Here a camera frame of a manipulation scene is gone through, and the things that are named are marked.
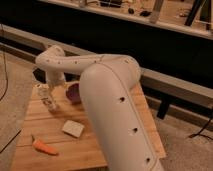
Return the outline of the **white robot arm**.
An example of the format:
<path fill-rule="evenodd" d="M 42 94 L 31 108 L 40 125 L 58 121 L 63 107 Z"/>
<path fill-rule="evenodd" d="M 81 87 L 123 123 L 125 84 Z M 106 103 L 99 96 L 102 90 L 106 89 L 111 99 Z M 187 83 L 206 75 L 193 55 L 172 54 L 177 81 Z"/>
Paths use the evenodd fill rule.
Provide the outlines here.
<path fill-rule="evenodd" d="M 130 90 L 141 68 L 131 56 L 66 56 L 55 45 L 36 57 L 55 84 L 62 73 L 80 77 L 79 94 L 110 171 L 164 171 Z"/>

